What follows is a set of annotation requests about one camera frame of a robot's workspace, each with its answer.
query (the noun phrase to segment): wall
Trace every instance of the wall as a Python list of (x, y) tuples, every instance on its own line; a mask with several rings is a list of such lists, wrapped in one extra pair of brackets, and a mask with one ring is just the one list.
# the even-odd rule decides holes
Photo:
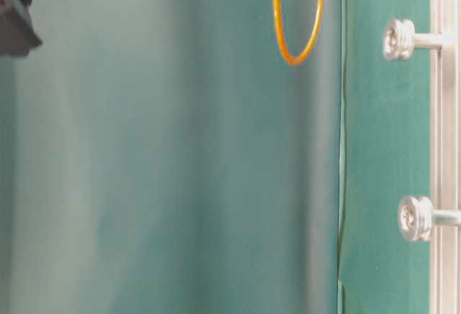
[[(334, 313), (339, 0), (35, 0), (0, 62), (3, 313)], [(284, 0), (293, 50), (315, 0)]]

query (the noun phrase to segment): green backdrop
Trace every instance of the green backdrop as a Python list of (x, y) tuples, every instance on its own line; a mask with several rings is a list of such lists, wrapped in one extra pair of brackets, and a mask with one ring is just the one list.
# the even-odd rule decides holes
[(429, 195), (429, 51), (386, 62), (393, 17), (429, 32), (429, 0), (344, 0), (342, 311), (429, 313), (429, 244), (398, 231), (408, 194)]
[[(315, 0), (284, 0), (304, 46)], [(335, 313), (340, 0), (34, 0), (0, 61), (2, 313)]]

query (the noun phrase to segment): silver bolt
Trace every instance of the silver bolt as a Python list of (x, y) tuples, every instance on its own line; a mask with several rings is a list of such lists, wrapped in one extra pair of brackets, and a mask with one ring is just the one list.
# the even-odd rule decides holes
[(415, 48), (439, 50), (443, 46), (441, 35), (415, 32), (411, 20), (392, 19), (382, 38), (382, 54), (386, 60), (408, 60)]
[(398, 207), (398, 226), (409, 241), (428, 241), (434, 226), (461, 226), (461, 211), (434, 210), (428, 197), (404, 197)]

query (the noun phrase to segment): orange ring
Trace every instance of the orange ring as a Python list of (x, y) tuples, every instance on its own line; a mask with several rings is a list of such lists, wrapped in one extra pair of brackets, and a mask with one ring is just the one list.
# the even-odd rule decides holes
[(272, 7), (274, 9), (275, 33), (277, 35), (277, 42), (279, 44), (282, 57), (292, 66), (299, 65), (309, 56), (315, 42), (317, 41), (322, 23), (323, 0), (317, 1), (317, 12), (315, 13), (315, 23), (312, 34), (310, 35), (310, 39), (305, 49), (297, 57), (294, 57), (289, 52), (287, 49), (287, 43), (285, 42), (285, 36), (283, 34), (282, 0), (272, 0)]

